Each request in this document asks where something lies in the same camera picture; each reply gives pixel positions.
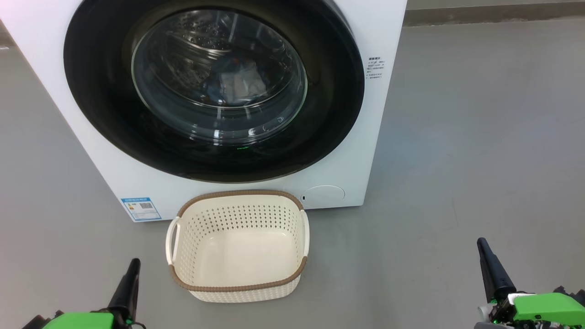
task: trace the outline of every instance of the laundry basket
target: laundry basket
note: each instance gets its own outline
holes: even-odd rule
[[[196,197],[181,208],[166,239],[174,280],[193,296],[216,303],[290,294],[308,252],[307,215],[294,196],[281,191]]]

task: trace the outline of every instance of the door glass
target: door glass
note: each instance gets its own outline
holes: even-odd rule
[[[248,145],[294,119],[307,94],[299,55],[275,30],[240,13],[178,13],[152,27],[132,56],[152,113],[190,139]]]

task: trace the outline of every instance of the washing machine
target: washing machine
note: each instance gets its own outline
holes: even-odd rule
[[[153,221],[227,190],[362,205],[405,5],[3,0],[0,19],[132,220]]]

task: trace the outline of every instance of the brown basket rim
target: brown basket rim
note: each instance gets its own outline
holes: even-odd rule
[[[207,200],[210,198],[221,198],[221,197],[232,197],[232,196],[281,196],[286,197],[295,202],[299,210],[303,210],[303,206],[301,202],[292,194],[284,192],[284,191],[275,191],[275,190],[242,190],[242,191],[226,191],[226,192],[215,192],[215,193],[208,193],[203,194],[198,197],[194,197],[185,203],[179,212],[177,213],[178,217],[182,217],[187,208],[192,206],[194,203]],[[284,286],[288,283],[294,281],[301,272],[305,269],[305,265],[307,264],[307,257],[303,256],[301,260],[301,264],[297,268],[297,270],[289,277],[283,280],[268,282],[268,283],[260,283],[258,285],[248,285],[248,286],[231,286],[231,287],[207,287],[207,286],[191,286],[183,282],[177,275],[175,271],[174,265],[169,265],[169,269],[171,271],[171,276],[177,282],[179,286],[181,286],[185,290],[189,290],[192,292],[211,292],[211,293],[219,293],[219,292],[245,292],[249,290],[259,290],[259,289],[266,289],[266,288],[273,288],[278,286]]]

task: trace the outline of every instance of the black round door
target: black round door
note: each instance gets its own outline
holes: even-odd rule
[[[321,0],[85,0],[64,46],[71,92],[135,159],[196,180],[299,171],[360,111],[360,54]]]

